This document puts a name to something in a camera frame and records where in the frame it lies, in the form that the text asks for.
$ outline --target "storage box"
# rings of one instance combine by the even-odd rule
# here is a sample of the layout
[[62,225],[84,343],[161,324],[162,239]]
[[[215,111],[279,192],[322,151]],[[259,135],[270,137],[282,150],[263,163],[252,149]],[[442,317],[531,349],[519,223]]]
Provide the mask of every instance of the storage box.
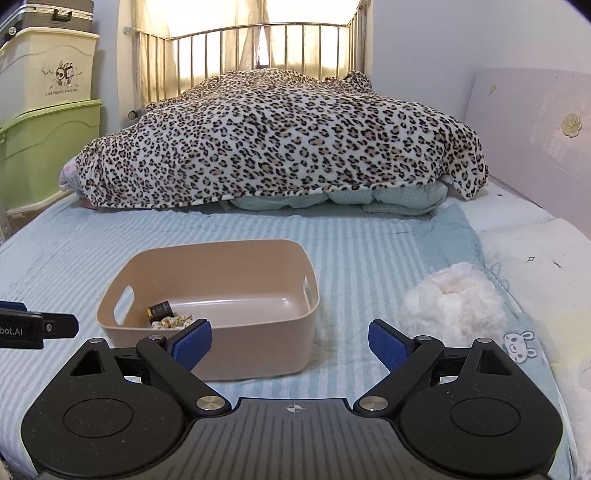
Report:
[[63,166],[99,136],[101,104],[53,106],[0,128],[0,200],[9,213],[35,209],[58,194]]
[[[114,312],[128,287],[133,301],[119,325]],[[212,348],[193,370],[203,380],[284,375],[310,360],[319,292],[310,260],[296,242],[214,242],[136,255],[97,312],[111,346],[177,333],[150,328],[147,308],[163,301],[176,315],[212,324]]]
[[31,27],[0,48],[0,125],[31,110],[90,100],[98,38],[78,30]]

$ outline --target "white wall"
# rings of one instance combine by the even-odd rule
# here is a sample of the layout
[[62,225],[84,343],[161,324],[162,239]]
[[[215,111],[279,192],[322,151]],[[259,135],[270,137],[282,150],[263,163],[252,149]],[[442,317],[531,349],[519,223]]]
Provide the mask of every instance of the white wall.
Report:
[[92,31],[100,35],[92,79],[92,98],[103,100],[100,133],[128,125],[133,109],[132,37],[123,34],[131,25],[131,0],[95,0]]
[[375,90],[464,120],[477,69],[591,73],[591,25],[566,0],[372,0]]

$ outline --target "beige plastic basket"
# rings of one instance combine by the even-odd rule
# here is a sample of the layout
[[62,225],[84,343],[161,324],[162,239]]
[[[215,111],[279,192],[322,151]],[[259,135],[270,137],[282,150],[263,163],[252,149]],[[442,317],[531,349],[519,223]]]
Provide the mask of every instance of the beige plastic basket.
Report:
[[[115,307],[133,289],[121,324]],[[203,380],[270,377],[309,362],[319,292],[303,247],[290,240],[182,245],[134,256],[115,277],[97,320],[111,346],[131,347],[155,332],[147,308],[168,301],[176,315],[206,318],[212,348],[193,370]]]

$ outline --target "leopard print blanket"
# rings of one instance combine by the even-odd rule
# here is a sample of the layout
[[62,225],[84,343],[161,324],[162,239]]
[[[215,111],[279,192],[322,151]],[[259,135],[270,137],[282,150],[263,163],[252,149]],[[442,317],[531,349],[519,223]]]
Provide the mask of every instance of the leopard print blanket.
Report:
[[443,179],[465,199],[486,183],[476,133],[419,103],[376,95],[362,73],[318,81],[229,72],[151,104],[75,158],[97,207],[169,208]]

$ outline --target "cartoon print on storage box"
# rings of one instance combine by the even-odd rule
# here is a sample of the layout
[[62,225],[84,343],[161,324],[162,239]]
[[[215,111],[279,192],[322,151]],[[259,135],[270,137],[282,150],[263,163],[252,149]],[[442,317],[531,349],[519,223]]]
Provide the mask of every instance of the cartoon print on storage box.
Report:
[[45,62],[41,68],[43,78],[48,80],[46,95],[59,95],[62,93],[77,92],[79,85],[75,77],[82,72],[75,68],[70,61],[60,60],[59,64],[53,67],[50,62]]
[[528,358],[535,358],[538,353],[534,348],[529,348],[527,342],[534,339],[534,332],[506,333],[503,343],[507,353],[516,364],[524,363]]

